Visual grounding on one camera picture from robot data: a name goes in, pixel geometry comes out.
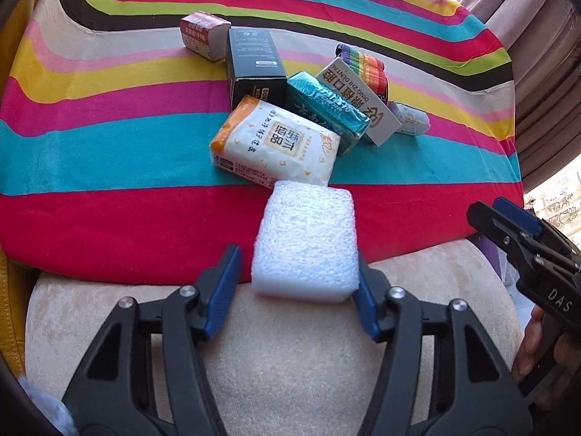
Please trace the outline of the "person right hand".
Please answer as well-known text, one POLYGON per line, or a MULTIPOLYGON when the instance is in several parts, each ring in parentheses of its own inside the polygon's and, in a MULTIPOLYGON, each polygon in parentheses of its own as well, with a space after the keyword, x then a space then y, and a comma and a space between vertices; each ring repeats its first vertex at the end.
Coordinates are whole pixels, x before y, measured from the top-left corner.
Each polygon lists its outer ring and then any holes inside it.
MULTIPOLYGON (((535 367, 541 357, 540 347, 544 337, 543 319, 545 311, 535 306, 524 330, 524 338, 514 358, 511 373, 520 383, 535 367)), ((562 334, 554 347, 553 358, 564 368, 563 374, 536 399, 536 405, 543 411, 550 411, 562 400, 573 377, 580 367, 580 340, 570 334, 562 334)))

